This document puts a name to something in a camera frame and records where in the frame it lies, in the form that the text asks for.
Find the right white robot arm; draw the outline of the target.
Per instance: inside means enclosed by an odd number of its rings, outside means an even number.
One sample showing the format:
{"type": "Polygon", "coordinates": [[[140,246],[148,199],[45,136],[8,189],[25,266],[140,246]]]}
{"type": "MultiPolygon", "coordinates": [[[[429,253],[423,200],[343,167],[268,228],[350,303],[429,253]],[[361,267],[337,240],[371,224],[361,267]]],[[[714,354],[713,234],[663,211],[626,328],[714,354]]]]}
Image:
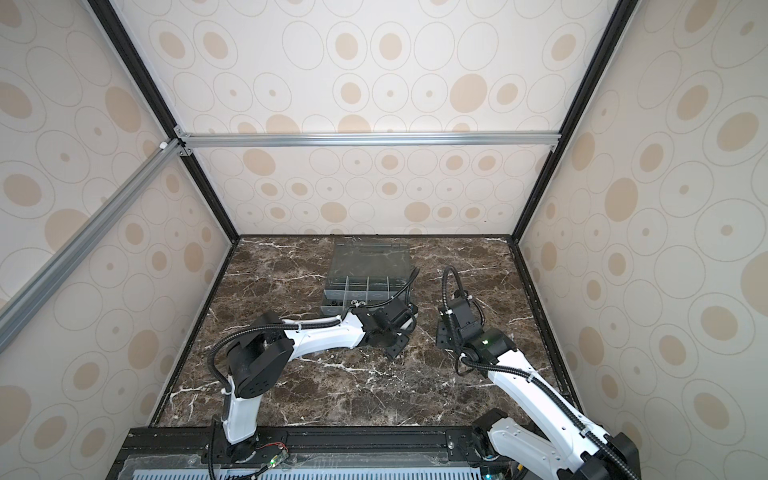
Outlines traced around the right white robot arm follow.
{"type": "Polygon", "coordinates": [[[511,337],[486,329],[471,296],[445,299],[436,344],[459,374],[477,372],[503,390],[541,431],[500,413],[481,418],[478,451],[504,456],[541,479],[639,479],[639,452],[624,434],[609,434],[554,389],[511,337]]]}

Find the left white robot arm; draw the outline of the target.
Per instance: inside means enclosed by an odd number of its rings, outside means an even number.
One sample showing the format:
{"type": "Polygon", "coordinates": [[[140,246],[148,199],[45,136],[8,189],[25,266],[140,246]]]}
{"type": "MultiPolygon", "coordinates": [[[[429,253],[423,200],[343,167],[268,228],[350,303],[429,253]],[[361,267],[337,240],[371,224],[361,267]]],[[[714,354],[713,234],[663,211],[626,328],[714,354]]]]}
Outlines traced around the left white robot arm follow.
{"type": "Polygon", "coordinates": [[[223,387],[226,440],[236,445],[256,437],[262,396],[276,385],[289,362],[361,347],[379,348],[393,360],[407,346],[417,316],[418,307],[398,297],[308,321],[284,320],[268,311],[249,327],[219,340],[211,347],[207,368],[223,387]]]}

